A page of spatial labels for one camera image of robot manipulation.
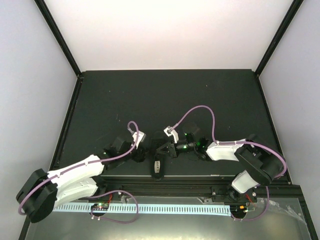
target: purple cable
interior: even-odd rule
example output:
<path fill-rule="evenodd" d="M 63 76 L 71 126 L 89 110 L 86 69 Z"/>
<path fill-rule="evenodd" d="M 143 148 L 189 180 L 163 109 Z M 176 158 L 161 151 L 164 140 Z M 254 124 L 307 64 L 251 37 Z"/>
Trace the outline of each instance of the purple cable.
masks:
<path fill-rule="evenodd" d="M 101 194 L 101 195 L 98 195 L 98 196 L 90 196 L 90 197 L 87 197 L 87 198 L 88 198 L 88 199 L 98 199 L 98 198 L 107 196 L 107 195 L 109 195 L 109 194 L 118 193 L 118 192 L 129 195 L 129 196 L 133 199 L 133 201 L 134 201 L 134 203 L 135 203 L 136 212 L 135 212 L 134 217 L 133 217 L 131 220 L 129 220 L 129 221 L 119 221 L 119 220 L 115 220 L 115 219 L 108 218 L 108 217 L 98 217 L 98 216 L 94 216 L 93 212 L 94 212 L 95 209 L 92 209 L 92 210 L 91 210 L 91 213 L 90 213 L 91 216 L 92 216 L 93 218 L 96 218 L 96 219 L 100 218 L 100 219 L 107 220 L 107 221 L 111 221 L 111 222 L 114 222 L 114 223 L 117 223 L 117 224 L 130 224 L 130 223 L 133 223 L 135 220 L 137 220 L 137 219 L 138 219 L 138 215 L 139 215 L 139 205 L 138 205 L 138 202 L 137 202 L 136 198 L 135 198 L 131 193 L 129 193 L 129 192 L 127 192 L 127 191 L 124 191 L 124 190 L 113 190 L 113 191 L 108 191 L 108 192 L 106 192 L 106 193 L 104 193 L 104 194 Z"/>
<path fill-rule="evenodd" d="M 176 127 L 179 126 L 179 124 L 186 118 L 186 116 L 191 113 L 193 110 L 195 109 L 198 109 L 198 108 L 205 108 L 205 109 L 208 109 L 212 115 L 212 140 L 213 142 L 215 142 L 216 144 L 221 144 L 221 145 L 230 145 L 232 146 L 233 144 L 249 144 L 249 145 L 253 145 L 253 146 L 256 146 L 256 147 L 259 147 L 259 148 L 262 148 L 270 153 L 272 153 L 273 155 L 275 155 L 280 161 L 281 163 L 283 164 L 283 170 L 276 176 L 277 177 L 280 177 L 282 176 L 286 171 L 287 171 L 287 164 L 286 164 L 286 161 L 284 160 L 284 158 L 278 154 L 276 151 L 272 150 L 271 148 L 267 147 L 267 146 L 264 146 L 260 143 L 256 143 L 256 142 L 251 142 L 251 141 L 235 141 L 235 142 L 221 142 L 221 141 L 217 141 L 215 139 L 215 114 L 214 112 L 212 111 L 212 109 L 206 105 L 198 105 L 198 106 L 195 106 L 193 108 L 191 108 L 189 111 L 186 112 L 185 115 L 183 115 L 183 117 L 180 119 L 180 121 L 177 122 L 177 124 L 175 124 L 171 130 L 175 129 Z M 252 219 L 243 219 L 243 221 L 252 221 L 252 220 L 257 220 L 259 218 L 261 218 L 268 210 L 268 207 L 269 207 L 269 189 L 268 187 L 266 186 L 266 195 L 267 195 L 267 203 L 266 203 L 266 206 L 265 206 L 265 209 L 264 211 L 257 217 L 254 217 Z"/>
<path fill-rule="evenodd" d="M 265 205 L 265 208 L 264 208 L 264 210 L 263 210 L 262 213 L 260 213 L 260 214 L 259 214 L 258 216 L 256 216 L 256 217 L 250 218 L 250 219 L 236 218 L 232 213 L 231 213 L 231 217 L 232 217 L 234 220 L 237 220 L 237 221 L 246 221 L 246 222 L 260 219 L 260 218 L 267 212 L 268 207 L 269 207 L 269 200 L 270 200 L 269 188 L 266 186 L 266 187 L 265 187 L 265 190 L 266 190 L 266 205 Z"/>
<path fill-rule="evenodd" d="M 171 128 L 171 131 L 173 129 L 175 129 L 176 127 L 178 127 L 189 113 L 191 113 L 193 110 L 198 109 L 198 108 L 208 109 L 210 111 L 211 115 L 212 115 L 212 140 L 213 140 L 213 142 L 215 142 L 216 144 L 230 145 L 230 146 L 233 145 L 233 144 L 249 144 L 249 145 L 253 145 L 253 146 L 262 148 L 262 149 L 267 150 L 268 152 L 272 153 L 273 155 L 275 155 L 281 161 L 281 163 L 283 164 L 283 170 L 276 176 L 276 178 L 282 176 L 287 171 L 287 164 L 286 164 L 286 161 L 284 160 L 284 158 L 280 154 L 278 154 L 276 151 L 272 150 L 271 148 L 269 148 L 267 146 L 264 146 L 264 145 L 259 144 L 259 143 L 251 142 L 251 141 L 236 141 L 236 142 L 219 141 L 218 142 L 215 139 L 215 123 L 216 123 L 215 114 L 212 111 L 212 109 L 210 107 L 206 106 L 206 105 L 198 105 L 198 106 L 195 106 L 195 107 L 191 108 L 189 111 L 187 111 L 185 113 L 185 115 L 183 115 L 183 117 L 177 122 L 177 124 L 175 124 Z"/>
<path fill-rule="evenodd" d="M 131 128 L 130 128 L 130 124 L 133 124 L 133 125 L 134 125 L 137 135 L 136 135 L 136 139 L 135 139 L 135 141 L 134 141 L 133 146 L 132 146 L 128 151 L 126 151 L 125 153 L 123 153 L 123 154 L 121 154 L 121 155 L 119 155 L 119 156 L 115 156 L 115 157 L 111 157 L 111 158 L 107 158 L 107 159 L 99 159 L 99 160 L 88 161 L 87 164 L 94 164 L 94 163 L 101 163 L 101 162 L 109 162 L 109 161 L 113 161 L 113 160 L 120 159 L 120 158 L 128 155 L 129 153 L 131 153 L 131 151 L 136 147 L 137 142 L 138 142 L 139 128 L 138 128 L 138 125 L 136 124 L 136 122 L 130 121 L 130 122 L 128 123 L 128 125 L 127 125 L 127 128 L 128 128 L 129 131 L 132 131 Z M 70 167 L 70 168 L 62 171 L 62 172 L 60 173 L 60 176 L 63 175 L 63 174 L 65 174 L 65 173 L 67 173 L 67 172 L 69 172 L 69 171 L 71 171 L 71 170 L 73 170 L 73 169 L 79 168 L 79 167 L 81 167 L 81 166 L 83 166 L 83 165 L 85 165 L 85 163 L 80 163 L 80 164 L 78 164 L 78 165 L 75 165 L 75 166 L 73 166 L 73 167 Z M 41 183 L 40 183 L 39 185 L 37 185 L 36 187 L 34 187 L 34 189 L 32 189 L 32 190 L 25 196 L 25 198 L 21 201 L 21 203 L 20 203 L 20 205 L 19 205 L 19 208 L 18 208 L 18 213 L 19 213 L 20 215 L 26 215 L 25 212 L 22 212 L 22 208 L 23 208 L 24 204 L 26 203 L 26 201 L 27 201 L 39 188 L 41 188 L 43 185 L 47 184 L 47 183 L 50 182 L 52 179 L 55 179 L 55 178 L 57 178 L 57 177 L 58 177 L 58 175 L 54 175 L 54 176 L 52 176 L 52 177 L 44 180 L 43 182 L 41 182 Z"/>
<path fill-rule="evenodd" d="M 191 113 L 193 110 L 195 109 L 198 109 L 198 108 L 205 108 L 205 109 L 208 109 L 212 115 L 212 140 L 217 143 L 217 140 L 215 139 L 215 124 L 216 124 L 216 119 L 215 119 L 215 114 L 214 112 L 212 111 L 212 109 L 206 105 L 198 105 L 198 106 L 195 106 L 193 108 L 191 108 L 189 111 L 187 111 L 185 113 L 185 115 L 183 115 L 183 117 L 180 119 L 180 121 L 177 122 L 177 124 L 175 124 L 170 130 L 174 130 L 176 127 L 178 127 L 180 125 L 180 123 L 186 118 L 186 116 Z"/>

